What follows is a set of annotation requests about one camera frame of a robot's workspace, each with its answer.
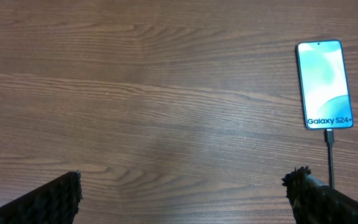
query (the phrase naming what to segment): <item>smartphone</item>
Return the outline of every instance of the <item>smartphone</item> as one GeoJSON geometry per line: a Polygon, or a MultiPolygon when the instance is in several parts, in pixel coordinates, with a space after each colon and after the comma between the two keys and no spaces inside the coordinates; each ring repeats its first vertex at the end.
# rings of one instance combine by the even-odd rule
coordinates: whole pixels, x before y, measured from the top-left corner
{"type": "Polygon", "coordinates": [[[296,46],[308,129],[350,128],[353,114],[342,44],[338,40],[296,46]]]}

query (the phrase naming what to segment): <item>phone frame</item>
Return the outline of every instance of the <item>phone frame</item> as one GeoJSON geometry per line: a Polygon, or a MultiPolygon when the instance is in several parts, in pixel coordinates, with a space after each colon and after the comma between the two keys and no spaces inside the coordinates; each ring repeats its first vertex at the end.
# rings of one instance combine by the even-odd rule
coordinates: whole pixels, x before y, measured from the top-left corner
{"type": "Polygon", "coordinates": [[[353,111],[352,111],[352,102],[351,102],[351,93],[350,93],[350,89],[349,89],[349,82],[347,81],[347,72],[346,72],[346,64],[345,64],[345,57],[343,54],[343,47],[342,47],[342,42],[340,40],[337,39],[332,39],[332,40],[317,40],[317,41],[306,41],[306,42],[300,42],[299,44],[296,45],[295,47],[295,52],[296,52],[296,66],[298,67],[298,78],[299,78],[299,86],[300,86],[300,91],[301,91],[301,97],[302,97],[302,110],[303,110],[303,119],[305,121],[305,126],[307,129],[309,130],[321,130],[321,129],[346,129],[346,128],[351,128],[354,126],[354,115],[353,115],[353,111]],[[345,73],[345,79],[346,79],[346,88],[347,88],[347,95],[348,100],[349,100],[349,105],[351,107],[351,115],[352,115],[352,126],[349,127],[338,127],[338,128],[310,128],[308,126],[308,116],[306,114],[306,103],[305,103],[305,97],[304,97],[304,92],[303,92],[303,83],[302,83],[302,71],[301,71],[301,65],[300,65],[300,56],[299,56],[299,45],[300,44],[304,44],[304,43],[321,43],[321,42],[329,42],[329,41],[338,41],[339,42],[339,46],[341,46],[341,53],[342,53],[342,62],[343,62],[343,67],[344,67],[344,73],[345,73]]]}

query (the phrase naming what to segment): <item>wood grain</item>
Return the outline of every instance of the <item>wood grain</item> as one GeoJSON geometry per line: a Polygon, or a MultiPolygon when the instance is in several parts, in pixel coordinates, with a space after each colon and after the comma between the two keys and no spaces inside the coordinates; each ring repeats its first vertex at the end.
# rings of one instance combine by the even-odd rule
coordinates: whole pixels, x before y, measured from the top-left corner
{"type": "Polygon", "coordinates": [[[76,223],[294,223],[280,179],[328,179],[295,60],[319,39],[344,46],[358,200],[358,1],[0,1],[0,206],[79,169],[76,223]]]}

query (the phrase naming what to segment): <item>phone screen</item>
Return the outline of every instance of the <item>phone screen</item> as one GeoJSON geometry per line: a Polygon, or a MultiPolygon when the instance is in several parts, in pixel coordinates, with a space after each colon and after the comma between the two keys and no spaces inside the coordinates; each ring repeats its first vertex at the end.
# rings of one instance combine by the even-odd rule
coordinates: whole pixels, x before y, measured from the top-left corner
{"type": "Polygon", "coordinates": [[[352,127],[353,115],[340,41],[300,43],[297,52],[306,127],[352,127]]]}

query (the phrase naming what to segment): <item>black cable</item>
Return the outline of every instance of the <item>black cable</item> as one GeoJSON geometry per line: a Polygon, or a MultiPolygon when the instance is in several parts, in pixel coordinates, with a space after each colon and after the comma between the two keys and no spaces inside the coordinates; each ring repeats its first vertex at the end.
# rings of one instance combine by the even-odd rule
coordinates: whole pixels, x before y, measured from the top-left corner
{"type": "Polygon", "coordinates": [[[324,137],[328,146],[329,186],[332,189],[335,189],[333,161],[334,131],[332,129],[326,129],[324,132],[324,137]]]}

